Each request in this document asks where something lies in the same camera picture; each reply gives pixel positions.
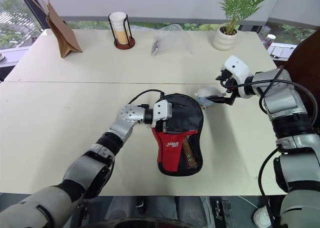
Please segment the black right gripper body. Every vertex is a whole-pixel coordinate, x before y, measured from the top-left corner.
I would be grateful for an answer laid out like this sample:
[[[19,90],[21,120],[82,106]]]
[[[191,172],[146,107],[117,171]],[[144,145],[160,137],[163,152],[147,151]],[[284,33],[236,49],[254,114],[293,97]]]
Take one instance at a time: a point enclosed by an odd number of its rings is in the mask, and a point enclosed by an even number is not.
[[[226,69],[222,70],[221,74],[216,77],[216,80],[219,81],[220,85],[226,89],[226,93],[231,94],[230,97],[227,97],[228,103],[224,104],[233,105],[235,99],[237,98],[237,88],[235,87],[237,85],[237,82],[234,78],[232,78],[231,72]]]

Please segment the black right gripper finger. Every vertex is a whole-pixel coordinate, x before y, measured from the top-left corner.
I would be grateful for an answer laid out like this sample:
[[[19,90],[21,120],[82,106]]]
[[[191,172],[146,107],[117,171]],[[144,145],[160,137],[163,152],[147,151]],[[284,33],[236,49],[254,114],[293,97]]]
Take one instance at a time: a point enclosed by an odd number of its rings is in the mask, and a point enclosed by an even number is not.
[[[214,103],[228,103],[228,98],[222,96],[208,96],[206,99]]]

